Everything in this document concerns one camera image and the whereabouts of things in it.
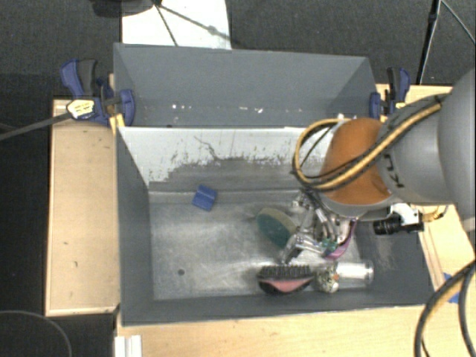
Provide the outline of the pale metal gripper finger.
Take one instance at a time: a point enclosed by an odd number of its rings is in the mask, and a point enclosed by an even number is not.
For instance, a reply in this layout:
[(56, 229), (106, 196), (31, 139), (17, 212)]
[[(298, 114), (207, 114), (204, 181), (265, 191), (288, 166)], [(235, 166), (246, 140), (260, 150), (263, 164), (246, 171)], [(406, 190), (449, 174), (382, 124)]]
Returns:
[(310, 252), (314, 255), (319, 255), (319, 248), (317, 248), (313, 245), (291, 245), (291, 246), (286, 246), (281, 251), (281, 263), (285, 264), (285, 265), (288, 265), (293, 260), (298, 258), (305, 251)]
[(293, 234), (289, 237), (283, 249), (283, 254), (299, 254), (302, 252), (303, 237)]

